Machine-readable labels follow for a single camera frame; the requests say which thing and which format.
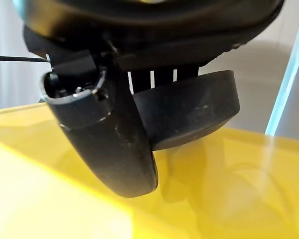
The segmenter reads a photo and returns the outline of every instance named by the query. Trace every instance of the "black plastic part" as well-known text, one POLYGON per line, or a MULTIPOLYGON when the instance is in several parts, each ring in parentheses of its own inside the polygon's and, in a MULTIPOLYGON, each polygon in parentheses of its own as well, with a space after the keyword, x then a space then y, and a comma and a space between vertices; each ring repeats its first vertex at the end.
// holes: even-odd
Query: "black plastic part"
POLYGON ((115 102, 99 99, 90 90, 53 99, 47 93, 49 75, 41 91, 63 132, 95 175, 118 195, 137 197, 157 187, 156 166, 128 81, 123 75, 113 77, 119 75, 107 79, 117 82, 120 89, 115 102))
POLYGON ((198 76, 199 67, 196 65, 185 65, 177 69, 177 81, 187 80, 198 76))
POLYGON ((21 61, 21 62, 44 62, 48 63, 45 59, 33 57, 17 57, 17 56, 0 56, 0 61, 21 61))
POLYGON ((24 31, 30 52, 41 57, 48 53, 53 64, 68 52, 111 52, 122 71, 134 71, 176 69, 186 64, 204 66, 266 29, 278 16, 284 0, 179 2, 187 7, 167 4, 163 8, 147 6, 146 10, 142 6, 135 14, 127 14, 133 9, 131 5, 125 3, 129 7, 124 11, 107 0, 24 0, 16 8, 31 29, 25 27, 24 31), (109 6, 107 10, 117 13, 114 18, 101 11, 104 3, 109 6), (158 9, 163 21, 157 15, 158 9), (121 14, 131 19, 122 20, 121 14), (50 20, 51 15, 61 17, 50 20), (132 20, 135 15, 142 20, 132 20))
POLYGON ((155 87, 168 85, 174 80, 172 68, 157 69, 154 71, 155 87))
POLYGON ((117 55, 116 61, 124 71, 161 67, 178 68, 186 65, 204 66, 222 53, 238 48, 259 35, 276 19, 282 6, 283 1, 267 19, 245 29, 149 44, 140 50, 122 51, 117 55))
POLYGON ((131 78, 134 94, 150 89, 150 71, 132 71, 131 78))
POLYGON ((239 112, 234 73, 221 71, 133 95, 152 150, 202 138, 239 112))

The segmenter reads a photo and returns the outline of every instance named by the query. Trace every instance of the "white wall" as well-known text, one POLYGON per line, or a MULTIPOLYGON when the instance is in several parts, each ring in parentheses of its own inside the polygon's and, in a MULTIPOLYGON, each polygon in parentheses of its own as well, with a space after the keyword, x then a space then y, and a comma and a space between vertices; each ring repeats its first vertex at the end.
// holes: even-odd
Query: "white wall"
MULTIPOLYGON (((11 0, 0 0, 0 56, 36 57, 22 38, 22 21, 11 0)), ((48 63, 0 62, 0 107, 37 103, 38 81, 51 70, 48 63)))

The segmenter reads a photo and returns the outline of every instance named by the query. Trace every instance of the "glossy yellow surface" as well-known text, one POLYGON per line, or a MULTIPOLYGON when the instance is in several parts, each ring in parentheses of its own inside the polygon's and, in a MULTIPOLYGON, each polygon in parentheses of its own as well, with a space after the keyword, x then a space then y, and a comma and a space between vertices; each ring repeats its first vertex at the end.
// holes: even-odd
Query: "glossy yellow surface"
POLYGON ((120 198, 45 104, 0 111, 0 239, 299 239, 299 141, 223 128, 155 158, 157 190, 120 198))

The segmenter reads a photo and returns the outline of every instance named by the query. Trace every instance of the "yellow table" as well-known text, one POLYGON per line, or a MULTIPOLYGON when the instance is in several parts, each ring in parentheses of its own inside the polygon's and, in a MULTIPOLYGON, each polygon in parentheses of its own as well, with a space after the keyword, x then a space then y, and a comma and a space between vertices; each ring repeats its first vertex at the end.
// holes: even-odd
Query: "yellow table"
POLYGON ((0 239, 298 239, 299 141, 222 128, 155 153, 159 186, 124 199, 45 104, 0 111, 0 239))

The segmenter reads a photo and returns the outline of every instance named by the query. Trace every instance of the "black cable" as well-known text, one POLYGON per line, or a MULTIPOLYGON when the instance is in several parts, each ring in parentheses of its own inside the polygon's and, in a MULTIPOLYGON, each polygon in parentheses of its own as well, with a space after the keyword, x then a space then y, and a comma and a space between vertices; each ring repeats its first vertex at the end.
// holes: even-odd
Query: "black cable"
POLYGON ((15 57, 15 56, 0 56, 0 61, 23 61, 23 62, 45 62, 48 63, 47 60, 42 58, 34 58, 34 57, 15 57))

